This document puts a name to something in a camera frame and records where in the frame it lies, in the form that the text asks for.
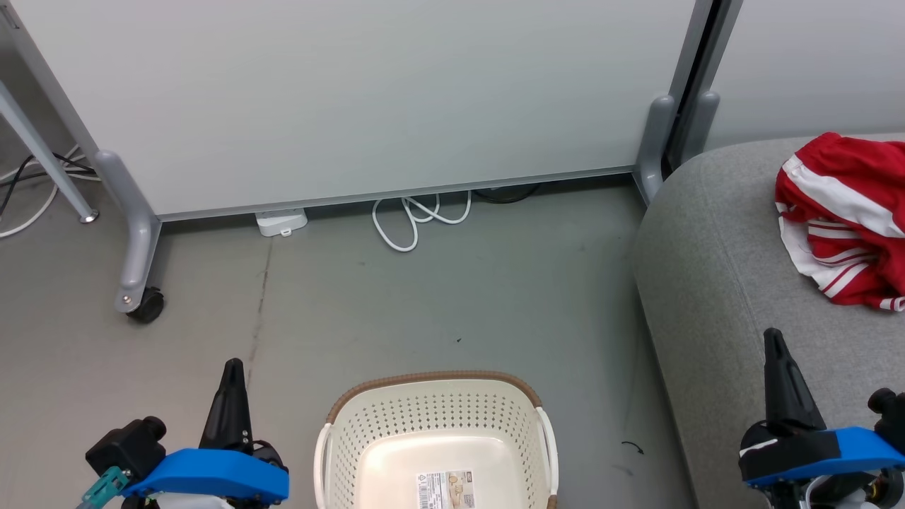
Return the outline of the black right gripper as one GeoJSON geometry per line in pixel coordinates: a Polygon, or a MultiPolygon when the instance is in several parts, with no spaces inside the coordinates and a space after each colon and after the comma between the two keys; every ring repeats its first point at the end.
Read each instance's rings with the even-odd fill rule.
{"type": "Polygon", "coordinates": [[[847,426],[832,431],[817,408],[783,333],[764,331],[766,420],[747,429],[738,467],[745,483],[781,483],[903,467],[904,396],[876,390],[869,409],[879,415],[874,428],[847,426]]]}

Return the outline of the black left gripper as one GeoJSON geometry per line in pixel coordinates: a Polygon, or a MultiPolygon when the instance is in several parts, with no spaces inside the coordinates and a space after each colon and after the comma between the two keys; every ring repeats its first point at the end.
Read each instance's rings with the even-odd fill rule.
{"type": "MultiPolygon", "coordinates": [[[[111,467],[119,467],[123,472],[130,471],[130,479],[141,481],[167,455],[167,450],[161,444],[165,434],[167,426],[155,416],[134,419],[123,428],[107,432],[88,448],[85,460],[98,476],[111,467]]],[[[200,448],[235,451],[284,471],[288,470],[271,444],[252,439],[245,365],[239,358],[232,358],[224,363],[220,383],[202,431],[200,448]]]]}

